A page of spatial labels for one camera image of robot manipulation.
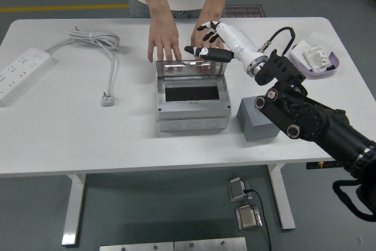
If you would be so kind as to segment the person's left hand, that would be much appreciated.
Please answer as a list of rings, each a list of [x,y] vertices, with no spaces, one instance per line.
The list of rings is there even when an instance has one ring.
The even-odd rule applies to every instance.
[[[224,45],[220,38],[215,39],[214,42],[210,43],[209,39],[204,41],[203,38],[206,36],[209,28],[203,29],[198,31],[198,27],[205,24],[206,22],[210,21],[219,21],[220,16],[211,16],[211,15],[200,15],[197,20],[197,23],[194,27],[193,33],[191,35],[191,46],[199,47],[199,48],[220,48],[223,49]]]

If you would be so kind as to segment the person's right hand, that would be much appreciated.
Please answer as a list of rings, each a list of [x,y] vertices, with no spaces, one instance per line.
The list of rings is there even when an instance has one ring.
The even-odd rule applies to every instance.
[[[179,33],[171,15],[152,15],[147,47],[147,59],[154,62],[156,51],[157,61],[181,61]]]

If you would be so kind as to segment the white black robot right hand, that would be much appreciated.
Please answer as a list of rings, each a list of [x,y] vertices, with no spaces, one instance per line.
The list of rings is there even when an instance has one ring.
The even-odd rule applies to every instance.
[[[221,39],[227,46],[220,48],[199,48],[186,46],[184,50],[204,60],[229,63],[232,59],[242,62],[245,72],[249,76],[255,76],[268,60],[268,57],[259,49],[249,37],[238,28],[223,22],[210,21],[198,27],[198,31],[208,28],[209,31],[203,38],[210,42]]]

